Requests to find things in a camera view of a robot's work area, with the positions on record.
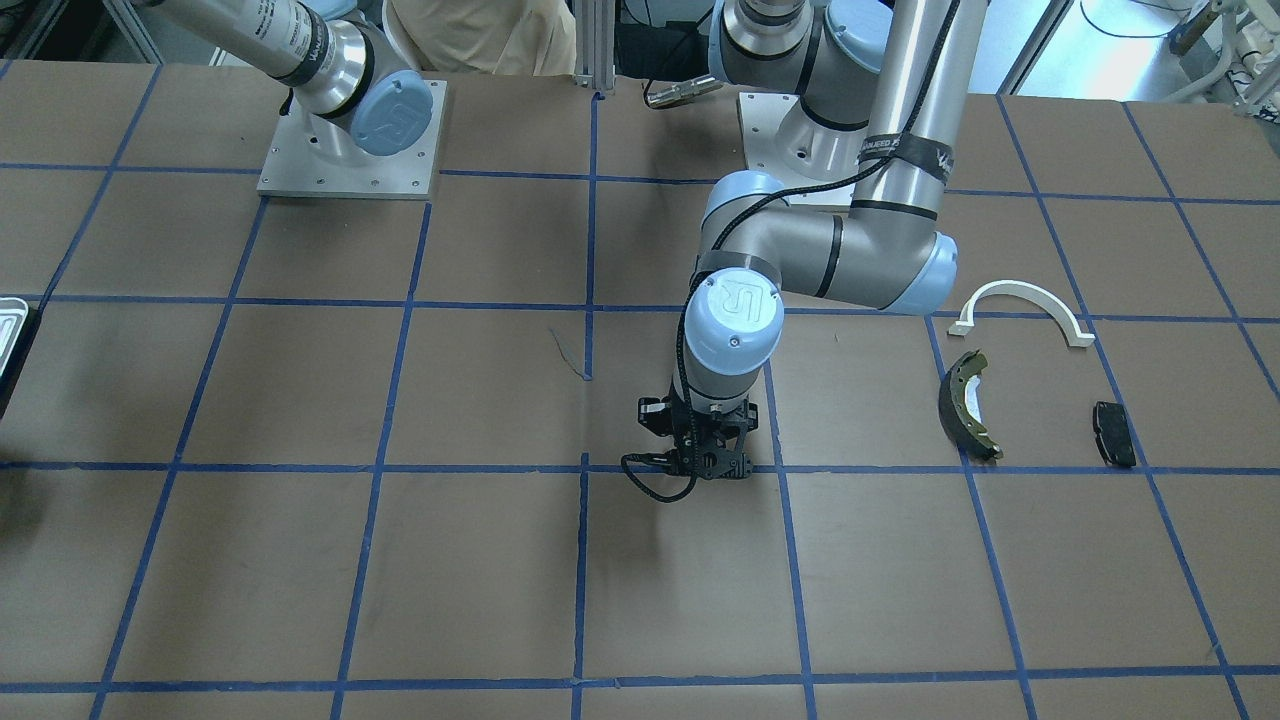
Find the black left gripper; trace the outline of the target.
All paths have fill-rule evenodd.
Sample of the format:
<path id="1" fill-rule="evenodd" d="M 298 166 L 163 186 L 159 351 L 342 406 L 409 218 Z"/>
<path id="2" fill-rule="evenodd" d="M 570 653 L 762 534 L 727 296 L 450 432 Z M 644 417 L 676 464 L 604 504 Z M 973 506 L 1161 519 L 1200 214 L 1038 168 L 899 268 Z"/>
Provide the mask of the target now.
<path id="1" fill-rule="evenodd" d="M 664 474 L 732 480 L 751 475 L 754 465 L 746 438 L 759 425 L 755 404 L 745 400 L 727 413 L 698 413 L 685 404 L 676 387 L 669 389 L 666 402 L 667 433 L 675 447 L 662 455 Z"/>

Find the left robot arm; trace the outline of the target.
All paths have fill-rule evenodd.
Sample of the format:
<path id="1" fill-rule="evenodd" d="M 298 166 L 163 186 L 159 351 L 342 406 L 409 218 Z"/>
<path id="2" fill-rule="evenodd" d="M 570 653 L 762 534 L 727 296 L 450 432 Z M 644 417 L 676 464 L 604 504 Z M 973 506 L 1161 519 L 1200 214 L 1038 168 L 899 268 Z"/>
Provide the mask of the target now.
<path id="1" fill-rule="evenodd" d="M 749 398 L 777 348 L 785 295 L 927 315 L 947 299 L 956 243 L 937 229 L 986 1 L 718 1 L 709 68 L 788 94 L 794 182 L 721 178 L 707 201 L 675 369 L 639 423 L 673 441 L 646 465 L 690 480 L 753 471 Z"/>

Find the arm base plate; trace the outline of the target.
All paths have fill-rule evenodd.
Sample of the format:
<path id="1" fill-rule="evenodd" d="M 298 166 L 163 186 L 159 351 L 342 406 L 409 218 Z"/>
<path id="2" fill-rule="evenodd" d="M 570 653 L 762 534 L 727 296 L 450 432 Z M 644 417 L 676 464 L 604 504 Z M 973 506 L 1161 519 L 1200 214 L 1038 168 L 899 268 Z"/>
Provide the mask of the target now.
<path id="1" fill-rule="evenodd" d="M 288 199 L 429 200 L 436 173 L 448 83 L 429 78 L 430 126 L 402 152 L 374 156 L 340 128 L 296 101 L 280 117 L 260 172 L 257 191 Z"/>
<path id="2" fill-rule="evenodd" d="M 858 172 L 872 91 L 806 95 L 741 92 L 739 115 L 748 168 L 786 188 L 828 184 Z"/>

